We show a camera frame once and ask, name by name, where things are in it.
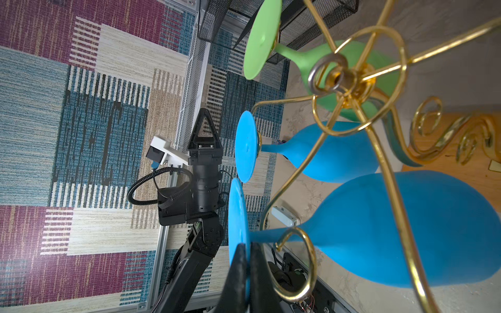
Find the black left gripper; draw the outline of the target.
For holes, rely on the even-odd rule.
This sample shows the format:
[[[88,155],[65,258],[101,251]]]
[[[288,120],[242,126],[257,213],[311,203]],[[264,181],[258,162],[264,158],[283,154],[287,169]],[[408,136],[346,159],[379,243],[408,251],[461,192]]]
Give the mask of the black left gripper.
[[[188,144],[189,165],[218,166],[222,164],[222,148],[210,111],[207,108],[201,108]]]

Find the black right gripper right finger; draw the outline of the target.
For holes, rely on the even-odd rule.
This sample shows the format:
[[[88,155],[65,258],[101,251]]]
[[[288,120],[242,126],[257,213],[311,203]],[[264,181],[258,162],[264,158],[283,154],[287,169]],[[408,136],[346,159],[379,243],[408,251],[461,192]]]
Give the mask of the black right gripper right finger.
[[[262,247],[258,243],[252,243],[250,249],[250,312],[282,313]]]

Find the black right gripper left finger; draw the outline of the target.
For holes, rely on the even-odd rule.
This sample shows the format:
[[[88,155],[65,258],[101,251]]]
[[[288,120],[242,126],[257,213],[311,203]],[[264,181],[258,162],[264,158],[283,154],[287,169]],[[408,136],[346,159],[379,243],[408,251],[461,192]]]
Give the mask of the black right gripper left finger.
[[[247,263],[246,246],[240,243],[236,247],[223,292],[213,312],[244,313],[247,311]]]

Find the blue plastic wine glass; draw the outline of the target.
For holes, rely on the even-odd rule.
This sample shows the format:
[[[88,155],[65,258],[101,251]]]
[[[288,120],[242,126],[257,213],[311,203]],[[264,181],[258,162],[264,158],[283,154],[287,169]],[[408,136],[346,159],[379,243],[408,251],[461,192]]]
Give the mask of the blue plastic wine glass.
[[[477,190],[428,170],[398,172],[395,178],[430,285],[477,283],[500,270],[500,217]],[[300,228],[347,271],[379,284],[411,287],[381,174],[342,184]]]
[[[259,152],[281,154],[296,168],[299,167],[321,134],[321,129],[314,123],[285,143],[261,145],[254,117],[245,111],[237,125],[235,140],[236,168],[240,180],[244,183],[250,181]],[[325,183],[345,183],[375,173],[378,167],[368,135],[360,132],[347,137],[328,136],[303,174]]]

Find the blue plastic wine glass front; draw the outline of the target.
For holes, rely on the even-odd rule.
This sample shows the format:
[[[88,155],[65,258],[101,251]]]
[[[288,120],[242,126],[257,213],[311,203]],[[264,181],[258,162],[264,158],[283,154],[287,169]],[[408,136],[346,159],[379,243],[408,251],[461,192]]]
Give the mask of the blue plastic wine glass front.
[[[430,285],[477,283],[500,270],[500,217],[477,190],[428,170],[398,172],[395,178]],[[300,228],[347,271],[379,284],[411,287],[381,174],[342,184]]]

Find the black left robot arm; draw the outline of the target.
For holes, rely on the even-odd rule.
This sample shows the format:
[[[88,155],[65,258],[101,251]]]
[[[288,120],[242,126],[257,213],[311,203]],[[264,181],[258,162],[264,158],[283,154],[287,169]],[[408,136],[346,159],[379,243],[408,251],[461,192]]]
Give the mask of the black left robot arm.
[[[188,180],[178,187],[157,190],[163,214],[160,223],[169,226],[181,221],[192,227],[173,260],[154,312],[184,312],[223,240],[223,226],[216,212],[224,205],[219,187],[223,147],[206,108],[198,113],[187,151],[191,169],[169,167],[168,171],[187,176]]]

